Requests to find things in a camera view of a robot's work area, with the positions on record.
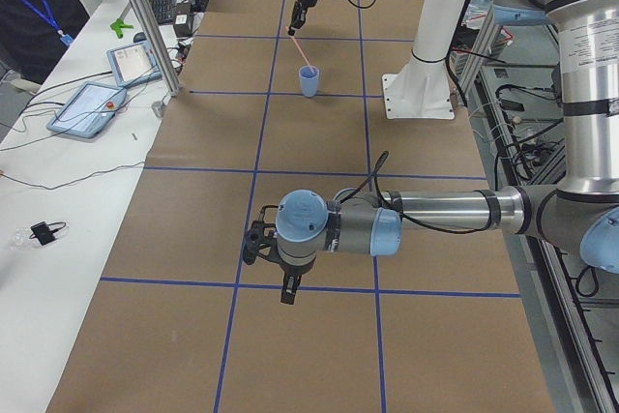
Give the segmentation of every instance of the straw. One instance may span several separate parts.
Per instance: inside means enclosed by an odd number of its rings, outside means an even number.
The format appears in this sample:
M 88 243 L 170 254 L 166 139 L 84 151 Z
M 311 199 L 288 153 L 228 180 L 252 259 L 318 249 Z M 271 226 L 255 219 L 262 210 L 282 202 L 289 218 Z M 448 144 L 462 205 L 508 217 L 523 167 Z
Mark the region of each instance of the straw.
M 297 41 L 297 38 L 295 38 L 294 36 L 290 36 L 290 39 L 292 40 L 292 42 L 297 46 L 297 50 L 299 50 L 299 53 L 301 54 L 301 56 L 303 57 L 303 59 L 306 61 L 306 64 L 315 72 L 317 72 L 317 68 L 314 65 L 310 64 L 310 60 L 308 60 L 308 57 L 306 56 L 305 53 L 303 53 L 303 50 L 301 49 L 301 45 L 299 44 L 299 41 Z

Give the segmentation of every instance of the blue cup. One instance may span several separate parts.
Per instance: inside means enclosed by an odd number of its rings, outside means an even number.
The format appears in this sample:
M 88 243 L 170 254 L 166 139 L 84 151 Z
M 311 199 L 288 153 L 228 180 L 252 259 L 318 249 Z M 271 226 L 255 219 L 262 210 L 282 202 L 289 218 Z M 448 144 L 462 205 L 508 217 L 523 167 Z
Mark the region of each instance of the blue cup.
M 304 96 L 313 97 L 316 95 L 319 79 L 320 70 L 318 68 L 305 65 L 299 69 L 299 83 Z

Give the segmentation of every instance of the white desk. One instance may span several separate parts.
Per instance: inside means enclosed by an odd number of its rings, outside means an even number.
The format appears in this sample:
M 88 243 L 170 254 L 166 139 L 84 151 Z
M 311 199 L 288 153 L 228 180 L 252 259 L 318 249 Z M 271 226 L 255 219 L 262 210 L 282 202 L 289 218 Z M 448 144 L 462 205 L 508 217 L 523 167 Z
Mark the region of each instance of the white desk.
M 108 49 L 129 44 L 140 31 L 116 38 L 109 24 L 127 0 L 104 0 L 43 88 L 109 70 Z M 167 45 L 175 45 L 171 26 L 162 28 Z M 101 82 L 113 83 L 112 76 Z M 81 84 L 45 93 L 41 100 L 65 102 Z M 136 86 L 127 111 L 118 114 L 94 140 L 52 137 L 23 148 L 0 152 L 0 169 L 12 177 L 47 186 L 99 170 L 144 161 L 160 120 L 152 102 L 165 97 L 161 81 Z M 33 108 L 57 109 L 39 105 Z M 27 133 L 10 132 L 0 150 L 51 135 L 51 114 L 29 118 Z M 21 120 L 16 126 L 21 128 Z M 0 411 L 44 412 L 56 388 L 88 308 L 103 265 L 141 173 L 124 169 L 56 191 L 32 189 L 0 178 Z M 66 221 L 68 234 L 44 248 L 11 249 L 18 228 L 40 221 Z

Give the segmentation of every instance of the keyboard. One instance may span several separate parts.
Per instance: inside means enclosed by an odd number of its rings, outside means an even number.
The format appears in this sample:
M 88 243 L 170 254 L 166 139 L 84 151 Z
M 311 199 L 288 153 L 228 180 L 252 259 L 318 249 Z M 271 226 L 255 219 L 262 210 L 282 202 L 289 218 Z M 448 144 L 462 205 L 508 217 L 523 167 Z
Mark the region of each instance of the keyboard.
M 167 24 L 174 20 L 176 0 L 148 0 L 155 14 L 157 24 Z

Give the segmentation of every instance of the tablet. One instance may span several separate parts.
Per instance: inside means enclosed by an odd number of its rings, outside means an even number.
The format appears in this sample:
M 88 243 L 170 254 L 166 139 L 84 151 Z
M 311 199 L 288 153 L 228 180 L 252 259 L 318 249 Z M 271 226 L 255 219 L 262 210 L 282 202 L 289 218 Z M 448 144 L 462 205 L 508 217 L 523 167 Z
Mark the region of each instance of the tablet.
M 148 41 L 113 48 L 107 58 L 120 87 L 129 88 L 162 76 Z
M 91 138 L 100 133 L 123 106 L 127 89 L 99 82 L 86 82 L 47 123 L 55 133 Z

